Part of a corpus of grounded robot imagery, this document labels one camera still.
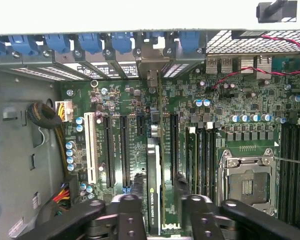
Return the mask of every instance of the white connector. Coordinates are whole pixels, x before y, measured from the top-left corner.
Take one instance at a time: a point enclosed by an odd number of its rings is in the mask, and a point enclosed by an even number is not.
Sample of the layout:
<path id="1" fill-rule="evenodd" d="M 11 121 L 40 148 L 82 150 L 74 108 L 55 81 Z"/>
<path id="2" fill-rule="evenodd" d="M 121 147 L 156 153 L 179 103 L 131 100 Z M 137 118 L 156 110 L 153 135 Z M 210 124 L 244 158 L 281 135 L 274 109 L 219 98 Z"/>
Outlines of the white connector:
<path id="1" fill-rule="evenodd" d="M 62 122 L 72 122 L 74 120 L 74 109 L 72 101 L 56 101 L 55 112 L 62 119 Z"/>

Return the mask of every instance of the expansion slot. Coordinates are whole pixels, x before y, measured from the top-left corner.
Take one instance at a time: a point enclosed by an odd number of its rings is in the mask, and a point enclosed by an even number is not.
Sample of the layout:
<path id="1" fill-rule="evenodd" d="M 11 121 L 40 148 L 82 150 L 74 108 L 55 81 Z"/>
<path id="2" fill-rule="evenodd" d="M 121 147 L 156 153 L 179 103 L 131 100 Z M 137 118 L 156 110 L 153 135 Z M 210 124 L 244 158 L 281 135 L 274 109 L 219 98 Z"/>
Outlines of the expansion slot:
<path id="1" fill-rule="evenodd" d="M 85 126 L 85 145 L 86 145 L 86 165 L 88 183 L 96 184 L 98 180 L 96 165 L 98 165 L 97 159 L 97 137 L 95 128 L 95 113 L 86 112 L 84 114 L 84 126 Z"/>
<path id="2" fill-rule="evenodd" d="M 174 184 L 174 180 L 176 174 L 179 172 L 179 128 L 178 128 L 178 115 L 170 114 L 170 158 L 171 158 L 171 181 L 172 185 Z"/>
<path id="3" fill-rule="evenodd" d="M 114 137 L 112 132 L 112 119 L 109 116 L 103 117 L 104 130 L 104 156 L 106 187 L 113 188 L 116 183 L 115 159 L 114 159 Z"/>
<path id="4" fill-rule="evenodd" d="M 122 186 L 130 187 L 129 123 L 127 116 L 120 116 L 120 141 L 122 161 Z"/>
<path id="5" fill-rule="evenodd" d="M 145 131 L 145 116 L 144 115 L 137 115 L 136 116 L 136 128 L 137 128 L 137 135 L 144 136 L 146 134 Z"/>

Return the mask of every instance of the white pci slot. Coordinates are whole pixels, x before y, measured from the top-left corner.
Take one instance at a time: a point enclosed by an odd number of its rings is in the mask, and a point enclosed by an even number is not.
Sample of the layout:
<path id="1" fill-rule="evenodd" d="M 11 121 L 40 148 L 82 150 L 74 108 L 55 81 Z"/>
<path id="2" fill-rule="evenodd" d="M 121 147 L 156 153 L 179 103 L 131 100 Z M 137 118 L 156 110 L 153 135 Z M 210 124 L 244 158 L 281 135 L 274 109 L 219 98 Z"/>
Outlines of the white pci slot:
<path id="1" fill-rule="evenodd" d="M 88 173 L 88 183 L 97 183 L 96 165 L 97 159 L 97 136 L 95 128 L 95 113 L 86 112 L 84 114 L 84 128 L 85 128 L 85 145 L 86 145 L 86 164 Z"/>

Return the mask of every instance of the red wire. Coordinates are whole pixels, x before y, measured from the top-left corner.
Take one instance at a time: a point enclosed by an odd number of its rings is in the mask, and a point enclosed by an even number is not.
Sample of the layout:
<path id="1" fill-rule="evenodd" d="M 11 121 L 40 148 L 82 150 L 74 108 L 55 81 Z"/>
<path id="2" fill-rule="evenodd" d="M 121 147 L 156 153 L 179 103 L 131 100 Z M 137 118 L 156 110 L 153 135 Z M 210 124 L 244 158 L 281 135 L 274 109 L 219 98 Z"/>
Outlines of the red wire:
<path id="1" fill-rule="evenodd" d="M 300 48 L 300 43 L 297 42 L 297 41 L 295 41 L 295 40 L 292 40 L 292 39 L 283 38 L 283 37 L 272 37 L 272 36 L 267 36 L 267 35 L 262 35 L 261 37 L 264 38 L 264 39 L 270 39 L 270 40 L 274 40 L 274 41 L 286 41 L 288 43 L 295 44 L 295 45 L 297 45 Z M 243 70 L 253 70 L 253 71 L 261 72 L 263 74 L 270 74 L 270 75 L 277 75 L 277 76 L 291 76 L 291 75 L 298 75 L 298 74 L 300 74 L 300 70 L 298 70 L 298 71 L 292 71 L 292 72 L 285 72 L 285 73 L 276 72 L 276 71 L 268 72 L 268 71 L 262 70 L 260 68 L 254 68 L 252 66 L 248 66 L 248 67 L 241 68 L 239 71 L 235 71 L 235 72 L 232 72 L 232 73 L 228 74 L 224 78 L 222 78 L 219 81 L 217 81 L 212 88 L 216 89 L 218 87 L 218 84 L 224 82 L 227 78 L 229 78 L 231 76 L 234 76 L 234 75 L 240 73 Z"/>

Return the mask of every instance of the motherboard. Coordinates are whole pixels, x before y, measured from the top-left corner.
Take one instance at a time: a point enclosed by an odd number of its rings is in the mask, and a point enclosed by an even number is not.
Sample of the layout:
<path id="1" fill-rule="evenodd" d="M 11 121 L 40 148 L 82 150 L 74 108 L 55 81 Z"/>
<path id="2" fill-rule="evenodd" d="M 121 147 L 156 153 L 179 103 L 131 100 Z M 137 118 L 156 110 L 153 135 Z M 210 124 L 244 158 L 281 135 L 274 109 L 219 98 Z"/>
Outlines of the motherboard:
<path id="1" fill-rule="evenodd" d="M 81 201 L 109 204 L 141 178 L 147 234 L 186 236 L 174 200 L 181 173 L 192 194 L 216 205 L 238 199 L 300 225 L 300 164 L 273 158 L 300 161 L 300 75 L 242 72 L 214 87 L 226 74 L 207 69 L 176 79 L 158 73 L 157 87 L 134 79 L 61 83 L 73 109 L 64 123 L 68 170 Z"/>

